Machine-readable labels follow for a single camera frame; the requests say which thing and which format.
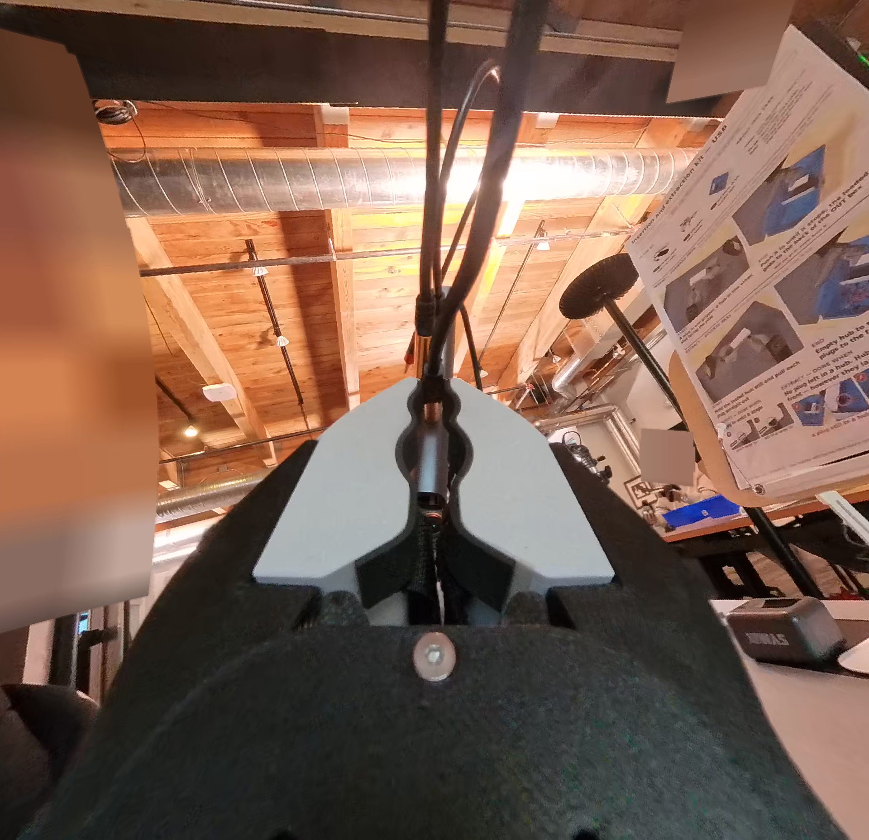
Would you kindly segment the silver spiral air duct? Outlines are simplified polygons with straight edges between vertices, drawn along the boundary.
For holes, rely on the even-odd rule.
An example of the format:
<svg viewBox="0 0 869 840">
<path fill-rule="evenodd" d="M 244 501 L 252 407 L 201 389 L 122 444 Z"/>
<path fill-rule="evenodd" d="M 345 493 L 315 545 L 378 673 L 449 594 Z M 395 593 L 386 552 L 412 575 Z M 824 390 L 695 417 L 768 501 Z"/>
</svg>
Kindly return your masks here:
<svg viewBox="0 0 869 840">
<path fill-rule="evenodd" d="M 518 148 L 502 200 L 667 194 L 696 150 Z M 420 206 L 418 148 L 159 148 L 110 157 L 125 215 L 240 215 Z"/>
</svg>

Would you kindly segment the black disc pole stand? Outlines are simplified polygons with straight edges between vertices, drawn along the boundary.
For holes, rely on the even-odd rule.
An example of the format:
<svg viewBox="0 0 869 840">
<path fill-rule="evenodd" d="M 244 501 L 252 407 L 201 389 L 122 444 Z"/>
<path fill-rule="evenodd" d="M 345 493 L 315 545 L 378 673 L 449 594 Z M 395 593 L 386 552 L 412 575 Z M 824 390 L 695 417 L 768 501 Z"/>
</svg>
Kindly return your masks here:
<svg viewBox="0 0 869 840">
<path fill-rule="evenodd" d="M 638 278 L 639 275 L 628 254 L 619 253 L 607 257 L 584 270 L 573 280 L 559 300 L 559 311 L 568 320 L 588 320 L 605 309 L 627 343 L 632 346 L 646 370 L 649 371 L 658 388 L 685 423 L 687 420 L 670 385 L 668 376 L 616 303 L 617 299 L 622 297 Z M 820 590 L 819 585 L 812 579 L 809 571 L 790 545 L 781 538 L 766 512 L 761 508 L 749 507 L 745 509 L 745 514 L 799 592 L 808 597 L 824 598 L 825 595 Z"/>
</svg>

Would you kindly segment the instruction sign on stand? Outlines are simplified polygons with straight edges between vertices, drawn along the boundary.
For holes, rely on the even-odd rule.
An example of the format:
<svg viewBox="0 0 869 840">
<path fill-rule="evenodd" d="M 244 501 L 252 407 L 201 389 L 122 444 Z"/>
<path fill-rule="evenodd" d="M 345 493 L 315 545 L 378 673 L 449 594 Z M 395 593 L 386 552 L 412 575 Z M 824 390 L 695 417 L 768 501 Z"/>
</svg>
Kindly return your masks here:
<svg viewBox="0 0 869 840">
<path fill-rule="evenodd" d="M 824 26 L 784 32 L 627 244 L 674 348 L 701 465 L 745 511 L 867 484 L 867 65 Z"/>
</svg>

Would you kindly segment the blue plastic bin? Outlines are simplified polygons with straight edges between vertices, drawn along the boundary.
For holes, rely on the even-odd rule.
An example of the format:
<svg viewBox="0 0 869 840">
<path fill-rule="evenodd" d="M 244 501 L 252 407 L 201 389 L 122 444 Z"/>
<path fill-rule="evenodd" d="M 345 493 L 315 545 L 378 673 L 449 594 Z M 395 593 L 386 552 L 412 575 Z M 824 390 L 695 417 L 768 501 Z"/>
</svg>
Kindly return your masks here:
<svg viewBox="0 0 869 840">
<path fill-rule="evenodd" d="M 661 517 L 668 527 L 674 530 L 700 523 L 703 520 L 720 520 L 738 516 L 742 512 L 741 506 L 722 495 L 715 495 L 671 511 L 665 511 Z"/>
</svg>

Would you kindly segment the long wooden work table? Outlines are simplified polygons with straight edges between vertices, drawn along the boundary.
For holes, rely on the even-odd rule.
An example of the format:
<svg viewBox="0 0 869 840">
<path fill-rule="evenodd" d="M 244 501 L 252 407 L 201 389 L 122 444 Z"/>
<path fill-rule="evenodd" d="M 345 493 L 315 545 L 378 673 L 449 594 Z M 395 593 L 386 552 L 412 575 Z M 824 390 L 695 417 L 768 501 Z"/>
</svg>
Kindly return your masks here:
<svg viewBox="0 0 869 840">
<path fill-rule="evenodd" d="M 849 504 L 855 506 L 857 503 L 863 503 L 868 500 L 868 485 L 841 491 L 840 495 Z M 776 523 L 778 520 L 797 519 L 816 511 L 829 512 L 831 508 L 819 498 L 810 498 L 788 505 L 770 506 L 764 511 Z M 746 528 L 751 525 L 753 525 L 753 521 L 747 516 L 745 510 L 740 509 L 735 515 L 717 519 L 703 519 L 693 524 L 678 527 L 662 533 L 661 538 L 668 543 L 679 543 L 719 532 Z"/>
</svg>

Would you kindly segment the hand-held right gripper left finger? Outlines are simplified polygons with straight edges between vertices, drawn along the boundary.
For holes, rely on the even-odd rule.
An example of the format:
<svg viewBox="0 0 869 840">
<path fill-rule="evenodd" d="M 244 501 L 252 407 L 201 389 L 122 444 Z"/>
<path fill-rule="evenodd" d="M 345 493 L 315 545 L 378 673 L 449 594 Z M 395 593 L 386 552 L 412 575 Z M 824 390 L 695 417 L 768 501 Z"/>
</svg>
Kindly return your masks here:
<svg viewBox="0 0 869 840">
<path fill-rule="evenodd" d="M 396 452 L 416 386 L 403 379 L 320 436 L 255 565 L 258 584 L 360 591 L 356 563 L 407 526 L 410 488 Z"/>
</svg>

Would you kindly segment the grey USB hub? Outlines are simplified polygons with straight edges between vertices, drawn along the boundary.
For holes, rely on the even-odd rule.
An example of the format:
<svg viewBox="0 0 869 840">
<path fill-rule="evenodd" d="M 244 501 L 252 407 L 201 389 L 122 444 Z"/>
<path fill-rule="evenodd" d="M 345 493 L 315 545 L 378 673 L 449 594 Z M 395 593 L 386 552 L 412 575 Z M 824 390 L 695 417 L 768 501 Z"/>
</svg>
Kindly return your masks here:
<svg viewBox="0 0 869 840">
<path fill-rule="evenodd" d="M 450 286 L 444 286 L 440 296 L 437 298 L 433 333 L 437 332 L 441 319 L 447 315 L 446 307 L 449 293 Z M 447 379 L 454 377 L 456 328 L 459 328 L 459 331 L 462 330 L 462 314 L 460 309 L 457 309 L 450 317 L 449 326 L 444 328 L 445 333 L 440 342 L 439 371 L 440 375 Z"/>
</svg>

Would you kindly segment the silver round air duct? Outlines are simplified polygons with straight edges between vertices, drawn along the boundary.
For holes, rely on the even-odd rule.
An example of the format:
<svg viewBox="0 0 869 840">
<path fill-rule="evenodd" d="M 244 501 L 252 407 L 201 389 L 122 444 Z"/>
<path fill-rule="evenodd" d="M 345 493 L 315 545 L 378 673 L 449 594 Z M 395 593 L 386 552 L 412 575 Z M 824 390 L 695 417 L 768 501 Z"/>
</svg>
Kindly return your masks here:
<svg viewBox="0 0 869 840">
<path fill-rule="evenodd" d="M 610 402 L 607 391 L 625 373 L 638 364 L 638 356 L 620 346 L 614 346 L 612 359 L 603 368 L 592 371 L 581 367 L 579 358 L 572 356 L 554 376 L 551 389 L 556 394 L 554 404 L 542 417 L 530 419 L 540 433 L 551 436 L 570 427 L 601 425 L 621 451 L 631 467 L 639 469 L 639 440 L 631 421 L 617 403 Z"/>
<path fill-rule="evenodd" d="M 159 496 L 156 524 L 175 522 L 215 508 L 234 506 L 262 483 L 274 469 L 218 480 L 195 487 L 176 488 Z"/>
</svg>

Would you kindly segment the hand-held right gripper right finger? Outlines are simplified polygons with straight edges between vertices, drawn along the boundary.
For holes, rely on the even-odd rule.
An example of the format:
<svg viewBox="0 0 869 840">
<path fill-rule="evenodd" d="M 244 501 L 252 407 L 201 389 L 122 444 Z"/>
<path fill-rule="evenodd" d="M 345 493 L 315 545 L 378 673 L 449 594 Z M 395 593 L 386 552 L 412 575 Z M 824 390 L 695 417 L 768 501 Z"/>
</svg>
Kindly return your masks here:
<svg viewBox="0 0 869 840">
<path fill-rule="evenodd" d="M 609 584 L 614 569 L 547 438 L 470 384 L 451 381 L 470 462 L 458 483 L 461 526 L 518 565 L 531 584 Z"/>
</svg>

